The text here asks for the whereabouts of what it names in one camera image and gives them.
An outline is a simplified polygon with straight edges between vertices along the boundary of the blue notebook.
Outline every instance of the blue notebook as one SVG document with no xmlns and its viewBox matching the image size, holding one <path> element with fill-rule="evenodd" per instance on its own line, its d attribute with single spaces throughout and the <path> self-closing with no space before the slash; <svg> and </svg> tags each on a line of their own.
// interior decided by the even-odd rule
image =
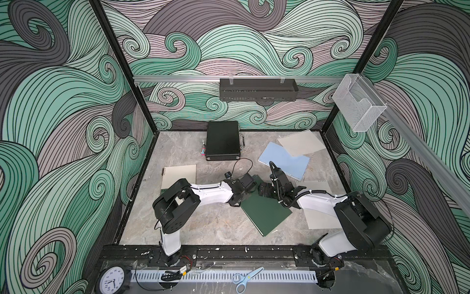
<svg viewBox="0 0 470 294">
<path fill-rule="evenodd" d="M 299 181 L 304 177 L 309 160 L 310 158 L 304 155 L 291 156 L 284 147 L 273 142 L 269 142 L 258 159 L 259 162 L 267 166 L 269 166 L 270 161 L 274 162 L 286 175 L 290 175 Z"/>
</svg>

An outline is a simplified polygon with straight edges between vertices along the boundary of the clear plastic box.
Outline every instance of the clear plastic box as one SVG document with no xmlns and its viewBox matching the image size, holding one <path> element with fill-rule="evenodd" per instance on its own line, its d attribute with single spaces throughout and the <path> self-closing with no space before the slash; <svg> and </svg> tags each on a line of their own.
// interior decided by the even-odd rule
<svg viewBox="0 0 470 294">
<path fill-rule="evenodd" d="M 346 74 L 333 100 L 353 132 L 366 132 L 387 108 L 374 85 L 355 73 Z"/>
</svg>

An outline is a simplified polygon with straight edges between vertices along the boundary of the patterned wall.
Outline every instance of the patterned wall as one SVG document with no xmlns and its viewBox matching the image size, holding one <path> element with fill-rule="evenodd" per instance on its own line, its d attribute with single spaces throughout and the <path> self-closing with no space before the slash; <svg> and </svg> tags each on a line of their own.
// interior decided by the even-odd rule
<svg viewBox="0 0 470 294">
<path fill-rule="evenodd" d="M 364 74 L 470 190 L 470 3 L 428 2 L 396 15 Z M 338 114 L 327 136 L 351 189 L 393 217 L 410 291 L 467 294 L 470 220 L 387 118 L 353 133 Z"/>
<path fill-rule="evenodd" d="M 152 133 L 87 0 L 0 2 L 0 52 L 2 293 L 81 293 Z"/>
<path fill-rule="evenodd" d="M 135 75 L 314 76 L 352 72 L 389 1 L 102 3 Z M 237 120 L 245 129 L 320 129 L 337 85 L 301 84 L 297 101 L 263 105 L 221 102 L 218 84 L 141 87 L 160 129 L 205 128 L 211 120 Z"/>
</svg>

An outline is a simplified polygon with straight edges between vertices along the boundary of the metal rail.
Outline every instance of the metal rail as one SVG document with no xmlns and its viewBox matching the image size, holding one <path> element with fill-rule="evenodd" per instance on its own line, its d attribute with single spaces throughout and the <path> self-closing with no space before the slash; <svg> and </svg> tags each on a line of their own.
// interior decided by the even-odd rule
<svg viewBox="0 0 470 294">
<path fill-rule="evenodd" d="M 381 101 L 384 100 L 370 83 L 363 89 L 373 102 L 381 103 Z M 411 149 L 413 149 L 426 164 L 432 175 L 439 181 L 440 185 L 452 195 L 453 200 L 457 202 L 466 215 L 470 215 L 470 193 L 462 182 L 457 179 L 455 174 L 444 164 L 441 158 L 439 158 L 429 145 L 414 132 L 392 106 L 388 105 L 383 114 L 393 124 Z"/>
<path fill-rule="evenodd" d="M 296 83 L 340 83 L 341 76 L 196 76 L 196 75 L 137 75 L 136 83 L 218 83 L 220 79 L 295 79 Z"/>
</svg>

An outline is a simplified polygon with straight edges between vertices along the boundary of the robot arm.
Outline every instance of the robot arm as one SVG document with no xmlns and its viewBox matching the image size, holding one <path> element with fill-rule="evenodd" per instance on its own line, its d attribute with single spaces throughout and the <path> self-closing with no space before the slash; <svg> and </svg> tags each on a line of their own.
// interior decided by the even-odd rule
<svg viewBox="0 0 470 294">
<path fill-rule="evenodd" d="M 278 199 L 284 207 L 313 209 L 339 219 L 342 231 L 324 236 L 312 245 L 318 264 L 339 253 L 374 248 L 391 232 L 391 225 L 360 192 L 333 196 L 326 191 L 294 188 L 274 163 L 271 170 L 274 187 L 271 197 Z M 158 197 L 152 206 L 157 225 L 161 228 L 162 249 L 170 257 L 169 263 L 179 257 L 180 229 L 196 207 L 210 203 L 228 203 L 237 207 L 250 196 L 252 188 L 252 181 L 244 181 L 243 178 L 209 185 L 195 185 L 179 179 Z"/>
</svg>

